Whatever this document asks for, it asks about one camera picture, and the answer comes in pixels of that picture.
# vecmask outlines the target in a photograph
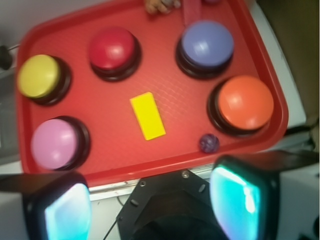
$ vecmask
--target black button base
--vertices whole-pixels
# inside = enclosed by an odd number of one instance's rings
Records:
[[[55,89],[46,96],[39,98],[32,98],[32,100],[39,105],[51,106],[60,102],[70,89],[72,82],[72,74],[69,66],[60,58],[53,57],[60,67],[60,79]]]
[[[222,74],[229,66],[233,56],[231,56],[225,63],[215,67],[203,67],[191,62],[182,47],[182,40],[180,39],[175,50],[175,61],[178,67],[186,75],[195,79],[211,79]]]
[[[218,105],[218,100],[219,100],[219,93],[223,85],[227,81],[224,81],[217,85],[215,89],[211,92],[208,98],[207,102],[207,114],[208,117],[211,121],[211,123],[221,132],[226,133],[228,135],[236,136],[236,137],[248,137],[252,134],[255,134],[258,129],[253,129],[253,130],[243,130],[239,129],[237,127],[234,127],[230,125],[222,116],[220,110],[219,110],[219,105]]]
[[[91,141],[88,128],[80,120],[71,116],[58,116],[55,117],[55,119],[66,121],[73,127],[78,143],[75,153],[69,163],[55,170],[65,171],[76,169],[84,164],[90,152]]]
[[[118,82],[130,77],[138,69],[142,59],[140,43],[135,36],[133,36],[133,38],[134,51],[128,62],[113,70],[104,70],[91,64],[94,73],[107,82]]]

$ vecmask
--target red tray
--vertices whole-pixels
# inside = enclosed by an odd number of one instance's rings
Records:
[[[23,170],[45,173],[31,154],[35,129],[51,118],[68,115],[83,121],[92,146],[78,168],[90,187],[139,179],[213,163],[222,154],[257,152],[282,138],[288,109],[276,73],[251,15],[241,0],[203,4],[202,18],[222,23],[231,32],[235,49],[231,65],[211,80],[195,80],[175,62],[176,44],[184,31],[183,12],[150,17],[143,0],[117,0],[48,21],[32,29],[18,53],[17,71],[31,56],[48,54],[65,60],[73,83],[67,96],[54,106],[40,106],[16,92],[19,143]],[[88,61],[92,37],[107,26],[131,31],[142,47],[142,62],[129,79],[109,83],[99,79]],[[207,116],[207,98],[224,79],[252,75],[269,87],[274,98],[270,123],[251,137],[239,138],[216,130]],[[152,92],[166,135],[146,141],[129,99]],[[202,135],[220,140],[216,154],[198,147]]]

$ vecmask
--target hand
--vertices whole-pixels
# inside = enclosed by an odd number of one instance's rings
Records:
[[[158,11],[168,14],[172,7],[180,8],[180,0],[144,0],[145,10],[149,14],[156,14]]]

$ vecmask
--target red button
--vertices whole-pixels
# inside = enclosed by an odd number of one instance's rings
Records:
[[[109,27],[96,35],[89,46],[91,64],[103,70],[124,65],[133,55],[133,35],[122,27]]]
[[[237,76],[220,90],[218,107],[223,118],[242,130],[265,125],[274,111],[274,100],[268,87],[252,76]]]

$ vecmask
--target teal light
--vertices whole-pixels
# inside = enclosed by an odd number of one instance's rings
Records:
[[[92,221],[88,188],[77,183],[44,210],[49,240],[86,240]]]
[[[210,198],[214,215],[230,240],[256,240],[261,191],[224,166],[213,169]]]

